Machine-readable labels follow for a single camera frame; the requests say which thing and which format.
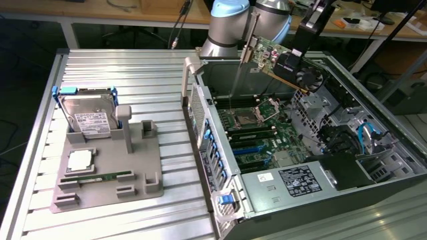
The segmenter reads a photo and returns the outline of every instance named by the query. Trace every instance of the wooden desk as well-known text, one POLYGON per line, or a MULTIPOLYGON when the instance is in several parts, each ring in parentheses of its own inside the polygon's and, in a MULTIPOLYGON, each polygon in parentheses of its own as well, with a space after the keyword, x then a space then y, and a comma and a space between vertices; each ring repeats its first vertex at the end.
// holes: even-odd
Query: wooden desk
MULTIPOLYGON (((85 0, 83 3, 67 2, 63 0, 0 0, 0 14, 7 19, 21 19, 33 21, 57 22, 61 25, 67 47, 78 48, 71 24, 103 24, 123 26, 147 26, 170 28, 177 19, 175 15, 142 14, 139 0, 113 0, 119 5, 135 5, 130 8, 130 12, 111 7, 106 4, 106 0, 85 0)), ((344 7, 349 9, 361 9, 360 4, 352 2, 341 2, 344 7)), ((340 17, 340 12, 332 15, 330 19, 340 17)), ((381 31, 376 31, 372 35, 373 43, 369 45, 358 62, 354 64, 352 72, 356 72, 372 56, 378 45, 385 40, 396 25, 401 21, 397 16, 390 16, 394 21, 393 25, 385 25, 381 31)), ((193 4, 187 13, 183 28, 208 29, 210 14, 202 0, 193 0, 193 4)), ((289 34, 294 33, 301 18, 292 16, 289 34)), ((328 21, 321 36, 338 38, 366 39, 369 31, 358 28, 341 29, 330 21, 328 21)), ((427 42, 427 37, 418 35, 408 27, 402 27, 393 40, 406 42, 427 42)))

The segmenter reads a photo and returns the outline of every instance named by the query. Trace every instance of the floor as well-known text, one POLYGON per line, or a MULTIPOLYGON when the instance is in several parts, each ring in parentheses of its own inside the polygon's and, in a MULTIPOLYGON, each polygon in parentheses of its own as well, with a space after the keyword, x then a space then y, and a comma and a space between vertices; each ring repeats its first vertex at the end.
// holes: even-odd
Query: floor
MULTIPOLYGON (((130 49, 131 33, 113 36, 107 41, 101 35, 118 30, 114 25, 74 24, 79 47, 85 49, 130 49)), ((159 28, 157 34, 167 39, 170 28, 159 28)), ((206 35, 205 30, 195 34, 182 30, 177 49, 193 49, 201 46, 202 39, 190 39, 190 35, 206 35)), ((328 51, 344 66, 357 58, 364 40, 352 40, 344 47, 344 40, 320 37, 309 50, 328 51)), ((284 40, 289 46, 292 36, 284 40)), ((162 43, 149 36, 139 35, 137 49, 162 49, 162 43)), ((0 19, 0 219, 7 203, 7 197, 17 175, 38 103, 49 76, 50 65, 57 48, 66 48, 59 25, 51 22, 0 19)))

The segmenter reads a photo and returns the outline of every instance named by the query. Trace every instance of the metal slotted table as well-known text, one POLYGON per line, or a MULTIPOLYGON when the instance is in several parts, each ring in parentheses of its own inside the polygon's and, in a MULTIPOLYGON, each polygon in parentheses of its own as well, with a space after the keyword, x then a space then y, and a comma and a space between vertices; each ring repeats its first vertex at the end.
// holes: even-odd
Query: metal slotted table
POLYGON ((70 50, 55 55, 0 239, 214 239, 179 105, 183 58, 194 55, 193 50, 70 50), (50 213, 66 130, 50 98, 54 85, 114 86, 118 103, 131 107, 129 122, 154 121, 161 197, 50 213))

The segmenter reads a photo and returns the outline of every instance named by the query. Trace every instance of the power supply label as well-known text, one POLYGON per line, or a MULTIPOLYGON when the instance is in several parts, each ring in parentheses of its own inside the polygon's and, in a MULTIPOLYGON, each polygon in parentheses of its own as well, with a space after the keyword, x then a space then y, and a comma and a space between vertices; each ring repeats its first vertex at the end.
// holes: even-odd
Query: power supply label
POLYGON ((278 174, 292 197, 321 191, 318 182, 306 165, 280 170, 278 174))
POLYGON ((75 113, 74 118, 83 135, 109 134, 109 123, 105 112, 75 113))

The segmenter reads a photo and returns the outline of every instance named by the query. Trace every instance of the table leg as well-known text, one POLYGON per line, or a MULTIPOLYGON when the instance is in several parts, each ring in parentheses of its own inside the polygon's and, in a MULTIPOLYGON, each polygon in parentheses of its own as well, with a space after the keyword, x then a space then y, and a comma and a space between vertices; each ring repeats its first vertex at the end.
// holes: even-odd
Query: table leg
POLYGON ((66 45, 69 49, 78 49, 78 41, 74 34, 73 24, 69 21, 59 22, 61 31, 63 33, 66 45))
POLYGON ((361 67, 364 66, 366 61, 369 60, 370 56, 373 55, 376 49, 378 48, 378 46, 381 45, 382 42, 384 42, 382 39, 373 40, 373 42, 369 44, 368 48, 365 49, 360 59, 354 63, 352 69, 349 70, 350 74, 358 72, 358 70, 361 69, 361 67))

